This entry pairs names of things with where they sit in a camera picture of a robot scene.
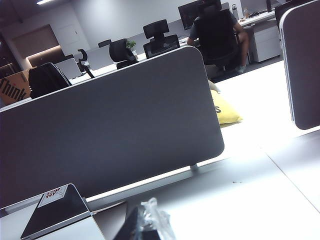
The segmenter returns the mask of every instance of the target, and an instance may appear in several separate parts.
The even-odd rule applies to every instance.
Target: green plant
[[[127,49],[130,49],[131,51],[133,51],[135,49],[135,45],[136,45],[135,41],[127,40],[125,46]]]

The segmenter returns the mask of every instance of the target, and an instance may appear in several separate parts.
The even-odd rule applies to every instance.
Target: office floor
[[[283,60],[283,56],[280,55],[280,56],[275,56],[273,58],[270,58],[270,59],[262,61],[262,62],[252,62],[251,64],[248,64],[246,66],[245,73],[251,72],[253,70],[256,70],[256,69],[259,69],[259,68],[277,63],[277,62],[280,62],[282,60]],[[219,76],[213,77],[211,79],[211,81],[214,83],[218,83],[223,80],[233,78],[237,75],[239,75],[239,74],[236,71],[230,71],[230,72],[226,72],[224,75],[219,75]]]

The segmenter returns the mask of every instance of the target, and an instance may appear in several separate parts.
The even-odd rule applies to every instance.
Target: plastic bag
[[[141,231],[157,230],[161,240],[176,240],[170,225],[170,215],[158,209],[157,199],[153,197],[149,201],[141,202],[141,205],[144,206]]]

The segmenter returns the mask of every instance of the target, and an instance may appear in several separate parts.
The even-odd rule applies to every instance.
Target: yellow pillow
[[[219,124],[231,124],[242,120],[239,113],[220,94],[211,90],[211,95]]]

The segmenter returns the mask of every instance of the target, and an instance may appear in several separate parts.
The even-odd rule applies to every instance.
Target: cardboard box
[[[29,70],[21,71],[0,80],[0,98],[5,105],[29,98]]]

